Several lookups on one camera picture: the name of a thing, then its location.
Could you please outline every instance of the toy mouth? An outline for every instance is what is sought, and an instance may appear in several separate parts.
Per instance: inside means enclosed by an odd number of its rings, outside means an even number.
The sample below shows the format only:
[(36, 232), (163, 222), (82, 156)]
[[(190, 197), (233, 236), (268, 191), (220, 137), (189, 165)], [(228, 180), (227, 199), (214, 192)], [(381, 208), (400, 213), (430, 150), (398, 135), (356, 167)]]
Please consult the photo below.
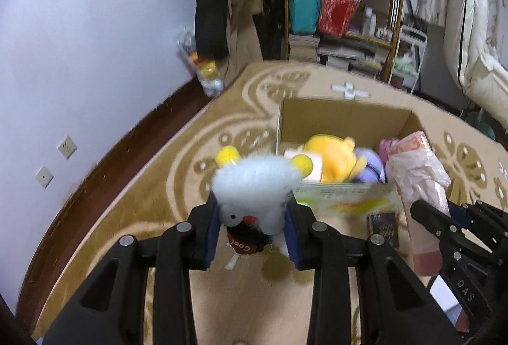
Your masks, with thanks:
[(259, 222), (255, 216), (243, 216), (242, 221), (248, 226), (256, 226)]

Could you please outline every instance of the electrical outlet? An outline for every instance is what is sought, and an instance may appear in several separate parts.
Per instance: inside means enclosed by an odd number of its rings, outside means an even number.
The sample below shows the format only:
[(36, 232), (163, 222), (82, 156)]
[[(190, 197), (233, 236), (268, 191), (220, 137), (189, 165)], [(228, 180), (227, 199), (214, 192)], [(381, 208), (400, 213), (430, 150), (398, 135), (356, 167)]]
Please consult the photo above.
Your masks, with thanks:
[(78, 149), (72, 139), (67, 136), (59, 145), (58, 150), (64, 155), (65, 158), (69, 158)]
[(49, 182), (53, 180), (53, 175), (47, 167), (42, 166), (35, 175), (35, 179), (41, 184), (42, 187), (47, 188)]

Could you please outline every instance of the yellow pom-pom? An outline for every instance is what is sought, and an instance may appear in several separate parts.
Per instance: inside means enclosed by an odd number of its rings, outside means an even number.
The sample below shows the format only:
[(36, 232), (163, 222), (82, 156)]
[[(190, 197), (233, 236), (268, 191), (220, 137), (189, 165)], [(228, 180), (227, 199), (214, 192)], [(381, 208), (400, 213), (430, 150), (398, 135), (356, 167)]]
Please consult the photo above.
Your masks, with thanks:
[(305, 154), (297, 154), (291, 159), (291, 164), (300, 171), (303, 179), (311, 174), (314, 168), (311, 158)]
[(219, 167), (235, 164), (238, 160), (240, 160), (240, 153), (238, 153), (236, 147), (232, 145), (222, 147), (222, 149), (215, 156), (215, 161)]

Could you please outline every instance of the metal bolt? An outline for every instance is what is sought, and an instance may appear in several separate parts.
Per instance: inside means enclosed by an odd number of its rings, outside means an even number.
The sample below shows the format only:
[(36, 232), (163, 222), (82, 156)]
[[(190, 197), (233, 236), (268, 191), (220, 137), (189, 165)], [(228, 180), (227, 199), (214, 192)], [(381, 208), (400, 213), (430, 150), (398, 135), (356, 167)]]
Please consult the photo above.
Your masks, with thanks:
[(316, 232), (324, 232), (325, 230), (327, 230), (328, 228), (328, 225), (324, 222), (314, 222), (312, 224), (312, 228), (316, 231)]
[(375, 233), (370, 237), (370, 241), (375, 245), (380, 246), (384, 243), (384, 237)]
[(132, 245), (133, 242), (134, 242), (134, 236), (132, 236), (132, 235), (122, 236), (119, 240), (119, 243), (122, 246), (130, 246), (130, 245)]
[(192, 225), (189, 222), (181, 222), (176, 225), (176, 230), (180, 233), (188, 232), (192, 229)]

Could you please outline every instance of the teal bag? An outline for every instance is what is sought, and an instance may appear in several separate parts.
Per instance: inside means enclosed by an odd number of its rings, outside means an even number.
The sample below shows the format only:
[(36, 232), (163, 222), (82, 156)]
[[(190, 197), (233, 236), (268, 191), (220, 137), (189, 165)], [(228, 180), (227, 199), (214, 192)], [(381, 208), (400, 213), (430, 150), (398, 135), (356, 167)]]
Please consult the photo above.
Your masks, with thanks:
[(291, 32), (314, 34), (317, 30), (321, 0), (289, 0)]

